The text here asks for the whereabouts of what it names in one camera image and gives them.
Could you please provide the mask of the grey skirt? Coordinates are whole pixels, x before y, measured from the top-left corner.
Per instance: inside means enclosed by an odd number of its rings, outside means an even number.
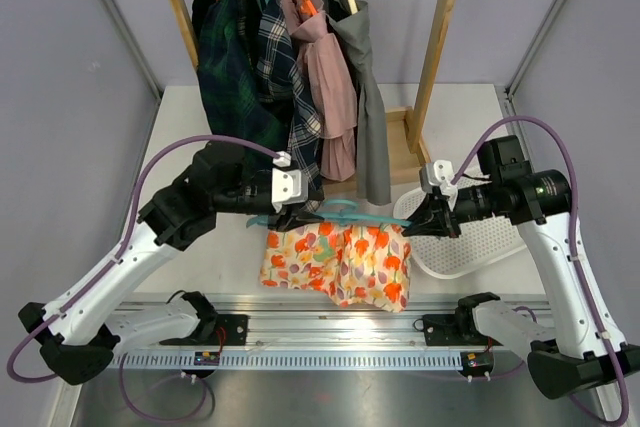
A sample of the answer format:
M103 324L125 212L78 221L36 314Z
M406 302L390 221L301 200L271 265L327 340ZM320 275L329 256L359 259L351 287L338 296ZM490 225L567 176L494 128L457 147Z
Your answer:
M331 29L351 69L358 102L356 133L357 196L377 206L391 202L390 161L385 106L373 72L368 3L326 0Z

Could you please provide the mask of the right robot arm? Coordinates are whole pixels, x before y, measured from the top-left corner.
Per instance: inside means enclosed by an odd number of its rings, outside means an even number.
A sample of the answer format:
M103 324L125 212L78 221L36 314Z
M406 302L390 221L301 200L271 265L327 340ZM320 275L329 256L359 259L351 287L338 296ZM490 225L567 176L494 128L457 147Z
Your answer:
M487 179L466 188L454 184L448 161L421 169L425 197L403 233L410 239L457 239L464 224L507 218L533 258L554 326L545 328L486 292L460 299L448 324L424 316L426 340L492 340L526 363L548 399L637 373L639 348L627 342L599 293L572 214L569 181L557 170L534 171L515 136L483 143L477 158Z

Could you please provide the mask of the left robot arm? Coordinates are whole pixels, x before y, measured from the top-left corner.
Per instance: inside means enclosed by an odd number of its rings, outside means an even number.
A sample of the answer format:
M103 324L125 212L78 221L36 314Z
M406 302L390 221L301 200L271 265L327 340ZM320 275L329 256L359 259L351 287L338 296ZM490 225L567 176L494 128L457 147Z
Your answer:
M144 182L172 151L203 143L191 164L146 204ZM213 231L219 214L264 216L285 232L315 220L310 205L324 195L291 155L223 135L196 135L158 152L135 184L128 226L119 243L81 280L56 299L27 303L19 319L27 335L10 354L7 373L31 341L49 368L47 380L75 386L103 372L115 356L157 343L207 345L222 342L218 313L206 296L187 292L177 301L134 314L116 309L144 280Z

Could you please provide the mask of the teal plastic hanger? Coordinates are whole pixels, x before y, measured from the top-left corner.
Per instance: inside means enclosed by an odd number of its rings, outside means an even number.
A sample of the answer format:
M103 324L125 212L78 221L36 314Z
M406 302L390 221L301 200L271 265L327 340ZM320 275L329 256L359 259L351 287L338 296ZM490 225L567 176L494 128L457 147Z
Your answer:
M405 228L409 225L406 219L398 219L389 216L366 214L358 211L358 204L354 201L333 199L327 200L322 204L323 207L339 207L337 211L316 210L316 214L323 217L321 223L337 223L339 225L366 224L378 225L389 224L398 225ZM267 217L269 215L260 215L251 217L246 222L246 227L262 226L267 227Z

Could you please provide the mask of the floral orange skirt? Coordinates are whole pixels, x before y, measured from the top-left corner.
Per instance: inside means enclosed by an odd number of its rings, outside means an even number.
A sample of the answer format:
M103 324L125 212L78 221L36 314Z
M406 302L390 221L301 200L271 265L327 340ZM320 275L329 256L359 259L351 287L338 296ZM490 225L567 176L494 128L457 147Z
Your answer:
M259 281L321 292L340 307L367 304L400 313L409 303L410 254L410 242L395 224L310 224L268 233Z

